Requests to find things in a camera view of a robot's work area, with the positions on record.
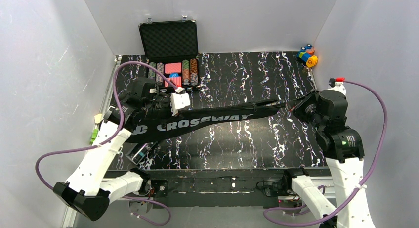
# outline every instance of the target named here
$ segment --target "gray wall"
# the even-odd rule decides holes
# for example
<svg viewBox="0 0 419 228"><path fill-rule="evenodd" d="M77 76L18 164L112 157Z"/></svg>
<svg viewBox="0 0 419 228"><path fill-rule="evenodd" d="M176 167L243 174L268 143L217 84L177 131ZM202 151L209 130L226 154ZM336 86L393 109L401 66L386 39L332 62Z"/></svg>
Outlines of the gray wall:
<svg viewBox="0 0 419 228"><path fill-rule="evenodd" d="M336 0L85 0L114 54L143 54L138 24L196 19L200 52L288 51L312 43Z"/></svg>
<svg viewBox="0 0 419 228"><path fill-rule="evenodd" d="M83 0L0 0L0 227L59 227L44 153L86 146L113 55ZM83 153L46 158L64 181Z"/></svg>
<svg viewBox="0 0 419 228"><path fill-rule="evenodd" d="M418 227L419 0L337 0L314 43L319 88L329 77L368 84L388 107L388 133L367 197L376 227ZM348 124L363 138L366 167L382 110L368 91L347 87Z"/></svg>

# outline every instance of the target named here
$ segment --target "table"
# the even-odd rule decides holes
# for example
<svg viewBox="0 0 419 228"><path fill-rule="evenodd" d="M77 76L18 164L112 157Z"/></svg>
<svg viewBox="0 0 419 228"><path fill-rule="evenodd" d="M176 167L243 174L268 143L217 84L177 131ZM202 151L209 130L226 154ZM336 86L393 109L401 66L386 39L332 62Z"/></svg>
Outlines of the table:
<svg viewBox="0 0 419 228"><path fill-rule="evenodd" d="M191 93L192 108L214 108L274 98L292 100L314 88L310 70L297 52L203 53L199 56L201 88ZM142 55L122 56L121 63ZM144 76L144 67L127 66L117 77L119 94ZM123 153L135 144L125 143ZM285 109L276 115L211 125L159 142L143 169L247 169L325 166L313 128ZM111 170L135 167L119 155Z"/></svg>

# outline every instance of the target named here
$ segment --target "colorful toy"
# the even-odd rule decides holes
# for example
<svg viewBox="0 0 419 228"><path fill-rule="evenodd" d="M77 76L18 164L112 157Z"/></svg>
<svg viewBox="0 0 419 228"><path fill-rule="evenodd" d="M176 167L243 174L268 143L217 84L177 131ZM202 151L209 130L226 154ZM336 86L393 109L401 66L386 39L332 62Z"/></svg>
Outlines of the colorful toy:
<svg viewBox="0 0 419 228"><path fill-rule="evenodd" d="M306 47L302 47L297 55L307 67L313 67L317 64L318 58L314 55L314 48L311 44L307 44Z"/></svg>

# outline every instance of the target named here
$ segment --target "purple cable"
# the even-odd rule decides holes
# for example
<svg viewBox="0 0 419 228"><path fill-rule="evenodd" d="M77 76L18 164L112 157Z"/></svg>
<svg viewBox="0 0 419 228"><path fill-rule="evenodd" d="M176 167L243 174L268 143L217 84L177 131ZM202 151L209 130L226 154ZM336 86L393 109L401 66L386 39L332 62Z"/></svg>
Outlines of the purple cable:
<svg viewBox="0 0 419 228"><path fill-rule="evenodd" d="M115 102L117 103L117 107L119 109L120 121L119 121L119 124L118 124L118 129L115 131L115 133L113 133L112 136L110 136L108 139L106 139L103 142L101 142L100 143L101 145L104 145L104 144L110 142L114 137L116 137L116 135L122 129L122 126L123 126L123 123L124 123L124 113L123 113L123 110L122 110L122 107L121 107L121 103L120 103L119 98L118 98L118 93L117 93L117 88L116 88L116 80L117 80L118 72L122 68L124 68L125 66L131 65L131 64L135 64L135 65L138 64L138 65L142 65L142 66L145 66L145 67L148 67L148 68L152 69L158 75L160 75L163 78L163 80L165 80L170 86L172 86L173 88L177 89L177 86L175 86L172 82L170 82L170 80L168 78L166 78L162 73L160 73L156 68L154 68L154 67L152 67L152 66L150 66L150 65L148 65L148 64L146 64L144 62L128 61L128 62L124 62L121 65L119 65L116 68L116 70L114 72L114 75L112 77L112 91L113 91L113 94L114 94ZM38 178L41 180L41 182L43 184L45 184L46 187L48 187L49 189L52 190L53 187L50 184L48 184L48 182L43 178L43 176L41 175L41 173L39 171L39 164L40 164L40 162L41 162L42 159L44 159L45 157L48 157L50 155L58 155L58 154L66 154L66 153L72 153L72 152L79 152L79 151L91 150L91 149L95 149L95 148L97 148L97 145L91 145L91 146L82 147L82 148L78 148L78 149L53 151L53 152L49 152L47 154L42 155L40 158L38 158L37 162L35 163L35 171L37 173ZM168 210L168 208L164 204L162 204L162 203L155 202L155 201L148 201L148 202L151 202L151 203L157 204L159 206L165 207Z"/></svg>
<svg viewBox="0 0 419 228"><path fill-rule="evenodd" d="M149 222L149 223L151 223L151 224L153 224L153 225L155 225L155 226L158 226L158 227L164 226L164 225L166 225L166 224L170 221L170 219L171 219L171 213L170 213L170 210L169 210L169 208L168 208L165 204L163 204L163 203L156 202L156 201L153 201L153 200L148 200L148 199L146 199L146 198L139 198L139 197L124 197L124 198L129 199L129 200L139 201L139 202L149 202L149 203L153 203L153 204L159 205L159 206L163 207L164 209L166 209L166 211L167 211L167 212L168 212L168 214L169 214L169 217L168 217L168 219L167 219L165 222L163 222L163 223L157 223L157 222L154 222L154 221L152 221L152 220L148 219L147 217L144 217L144 216L142 216L142 215L140 215L140 214L138 214L138 213L132 212L135 216L137 216L137 217L138 217L138 216L140 216L140 218L141 218L141 219L143 219L143 220L145 220L145 221L147 221L147 222Z"/></svg>
<svg viewBox="0 0 419 228"><path fill-rule="evenodd" d="M324 186L324 185L322 185L322 186L319 186L318 187L318 189L323 189L323 195L325 195L325 192L326 192L326 187ZM266 209L265 210L265 212L271 212L271 211L276 211L276 210L282 210L282 211L292 211L292 210L299 210L299 209L303 209L303 208L305 208L305 207L307 207L307 205L306 204L304 204L304 205L302 205L301 207L272 207L272 208L269 208L269 209ZM307 211L305 211L305 212L301 212L301 213L297 213L297 214L294 214L294 216L301 216L301 215L304 215L304 214L307 214L307 213L309 213L310 212L310 210L307 210Z"/></svg>
<svg viewBox="0 0 419 228"><path fill-rule="evenodd" d="M378 147L377 147L377 151L376 154L374 156L373 162L370 166L370 169L368 170L367 174L364 176L364 178L359 182L359 185L362 186L365 184L365 182L368 180L368 178L371 176L371 174L373 173L374 169L376 168L377 162L378 162L378 158L381 154L381 150L382 150L382 144L384 142L384 138L385 138L385 134L387 132L387 123L388 123L388 116L387 116L387 108L385 107L384 101L382 100L382 98L379 96L379 94L373 90L372 88L370 88L369 86L366 86L364 84L361 83L356 83L356 82L352 82L352 81L346 81L347 83L353 84L353 85L357 85L357 86L361 86L367 90L369 90L371 93L373 93L373 95L378 99L378 101L381 104L382 107L382 111L384 113L384 123L382 126L382 133L381 133L381 137L380 137L380 141L378 143ZM300 223L300 224L296 224L296 223L285 223L285 222L281 222L281 221L277 221L274 220L272 218L269 218L267 216L268 210L265 210L263 212L263 216L270 222L275 223L277 225L282 225L282 226L288 226L288 227L307 227L307 226L313 226L313 225L317 225L319 223L325 222L327 220L329 220L330 218L334 217L335 215L337 215L344 207L346 207L349 202L356 196L356 194L359 192L359 188L355 188L353 190L353 192L351 193L351 195L338 207L336 208L336 210L334 210L332 213L328 214L327 216L323 217L322 219L316 220L316 221L312 221L312 222L307 222L307 223Z"/></svg>

